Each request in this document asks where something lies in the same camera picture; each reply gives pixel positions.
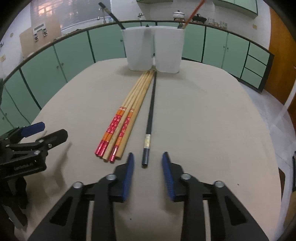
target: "bundle of chopsticks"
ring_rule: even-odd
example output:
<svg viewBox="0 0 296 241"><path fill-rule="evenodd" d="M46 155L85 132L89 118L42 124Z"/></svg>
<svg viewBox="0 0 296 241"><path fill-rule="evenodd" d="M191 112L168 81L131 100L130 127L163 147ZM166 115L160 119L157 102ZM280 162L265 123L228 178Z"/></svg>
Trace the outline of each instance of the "bundle of chopsticks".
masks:
<svg viewBox="0 0 296 241"><path fill-rule="evenodd" d="M145 71L137 80L105 132L95 151L96 156L111 163L121 159L153 75L154 70Z"/></svg>

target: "white floor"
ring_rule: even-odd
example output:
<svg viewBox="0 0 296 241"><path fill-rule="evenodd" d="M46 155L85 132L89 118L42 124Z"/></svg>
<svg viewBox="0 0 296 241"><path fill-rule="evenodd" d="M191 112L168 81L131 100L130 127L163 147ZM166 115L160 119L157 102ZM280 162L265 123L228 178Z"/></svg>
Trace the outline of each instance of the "white floor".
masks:
<svg viewBox="0 0 296 241"><path fill-rule="evenodd" d="M261 94L241 84L257 107L269 130L279 168L285 173L285 187L281 202L281 213L274 240L284 231L284 221L288 210L293 186L292 156L296 151L296 135L287 109L270 93L263 90Z"/></svg>

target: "white plastic cup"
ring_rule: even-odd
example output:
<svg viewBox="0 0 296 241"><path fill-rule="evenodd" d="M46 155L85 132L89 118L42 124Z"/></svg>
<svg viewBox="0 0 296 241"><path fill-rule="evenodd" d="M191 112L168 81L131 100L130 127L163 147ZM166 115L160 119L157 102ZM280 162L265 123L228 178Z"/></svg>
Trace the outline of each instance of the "white plastic cup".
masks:
<svg viewBox="0 0 296 241"><path fill-rule="evenodd" d="M132 27L121 30L128 68L144 71L153 65L153 35L150 27Z"/></svg>
<svg viewBox="0 0 296 241"><path fill-rule="evenodd" d="M185 29L155 26L153 32L156 69L160 72L178 73L182 60Z"/></svg>

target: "wall faucet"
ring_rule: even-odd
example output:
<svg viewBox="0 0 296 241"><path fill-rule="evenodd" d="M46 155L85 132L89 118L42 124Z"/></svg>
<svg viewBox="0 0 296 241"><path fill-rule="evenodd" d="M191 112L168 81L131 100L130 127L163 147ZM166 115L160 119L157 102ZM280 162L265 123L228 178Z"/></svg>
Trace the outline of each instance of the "wall faucet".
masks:
<svg viewBox="0 0 296 241"><path fill-rule="evenodd" d="M102 8L99 8L99 12L102 10L102 13L103 13L103 23L104 24L106 24L107 22L106 22L106 18L105 18L105 11L104 11L104 9L102 9Z"/></svg>

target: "table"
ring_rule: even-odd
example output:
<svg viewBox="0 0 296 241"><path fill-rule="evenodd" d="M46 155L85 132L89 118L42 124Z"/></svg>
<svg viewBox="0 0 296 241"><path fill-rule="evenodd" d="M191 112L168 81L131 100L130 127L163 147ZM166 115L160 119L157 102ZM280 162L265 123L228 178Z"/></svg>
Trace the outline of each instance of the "table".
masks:
<svg viewBox="0 0 296 241"><path fill-rule="evenodd" d="M42 109L34 123L43 133L66 129L66 143L49 151L47 170L25 177L28 185L26 240L70 186L97 182L135 155L135 170L126 203L115 203L118 241L180 240L183 203L166 192L161 157L202 182L222 180L244 204L270 240L281 207L278 166L271 138L248 94L230 74L209 65L182 61L177 74L158 73L150 162L141 156L152 84L135 122L121 161L104 163L94 151L116 110L141 72L126 59L93 64L67 83Z"/></svg>

